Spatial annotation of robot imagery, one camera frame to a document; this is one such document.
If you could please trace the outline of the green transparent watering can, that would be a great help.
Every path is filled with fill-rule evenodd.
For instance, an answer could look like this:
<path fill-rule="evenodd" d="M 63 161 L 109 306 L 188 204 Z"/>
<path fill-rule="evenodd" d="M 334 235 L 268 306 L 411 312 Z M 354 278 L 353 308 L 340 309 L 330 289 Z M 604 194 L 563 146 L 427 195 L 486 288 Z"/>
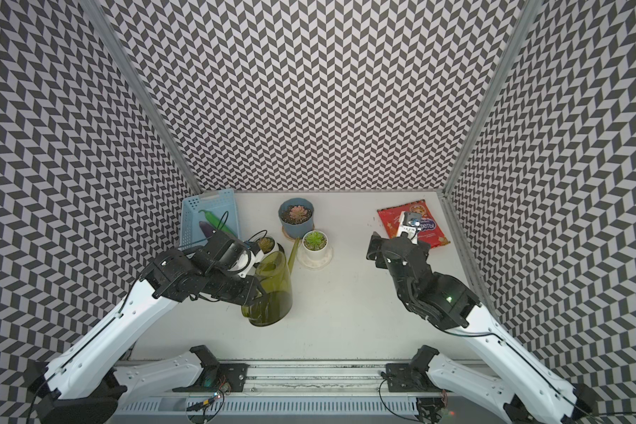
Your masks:
<path fill-rule="evenodd" d="M 241 312 L 249 323 L 266 327 L 285 318 L 293 306 L 292 272 L 300 240 L 293 240 L 290 254 L 281 245 L 280 251 L 261 261 L 255 271 L 266 295 Z"/>

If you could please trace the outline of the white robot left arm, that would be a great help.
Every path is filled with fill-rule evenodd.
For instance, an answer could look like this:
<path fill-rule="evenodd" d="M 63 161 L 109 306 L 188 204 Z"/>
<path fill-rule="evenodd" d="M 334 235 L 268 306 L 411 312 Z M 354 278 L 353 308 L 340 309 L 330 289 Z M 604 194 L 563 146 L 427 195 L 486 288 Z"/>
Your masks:
<path fill-rule="evenodd" d="M 220 362 L 202 344 L 168 360 L 117 363 L 185 300 L 239 306 L 264 300 L 267 293 L 254 275 L 263 257 L 257 242 L 216 231 L 203 246 L 171 248 L 150 260 L 127 296 L 88 334 L 52 360 L 28 362 L 23 378 L 32 399 L 26 420 L 104 423 L 121 406 L 216 377 Z"/>

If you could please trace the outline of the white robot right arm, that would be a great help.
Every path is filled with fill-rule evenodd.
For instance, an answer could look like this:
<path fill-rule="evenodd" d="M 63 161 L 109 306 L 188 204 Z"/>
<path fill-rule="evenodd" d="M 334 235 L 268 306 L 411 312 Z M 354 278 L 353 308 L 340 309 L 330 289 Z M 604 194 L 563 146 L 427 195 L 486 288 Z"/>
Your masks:
<path fill-rule="evenodd" d="M 593 416 L 598 401 L 593 389 L 544 366 L 465 284 L 432 270 L 428 256 L 423 243 L 405 234 L 382 238 L 377 233 L 366 254 L 377 268 L 388 270 L 408 312 L 466 343 L 495 374 L 487 376 L 422 346 L 410 365 L 419 380 L 460 395 L 506 423 L 576 423 Z"/>

